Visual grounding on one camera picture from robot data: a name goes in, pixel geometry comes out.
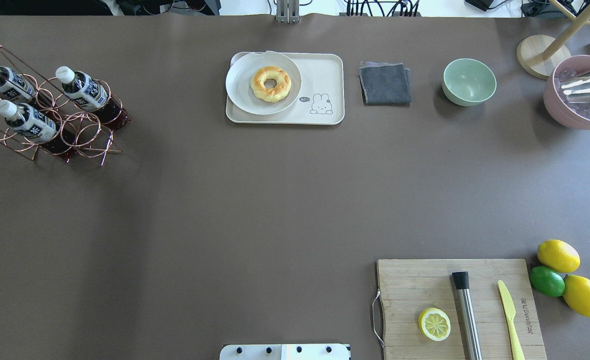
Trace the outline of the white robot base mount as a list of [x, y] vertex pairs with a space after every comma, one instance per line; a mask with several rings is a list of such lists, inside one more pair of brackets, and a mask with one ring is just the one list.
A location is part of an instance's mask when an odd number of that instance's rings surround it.
[[338, 342], [286, 344], [228, 344], [220, 360], [350, 360], [349, 344]]

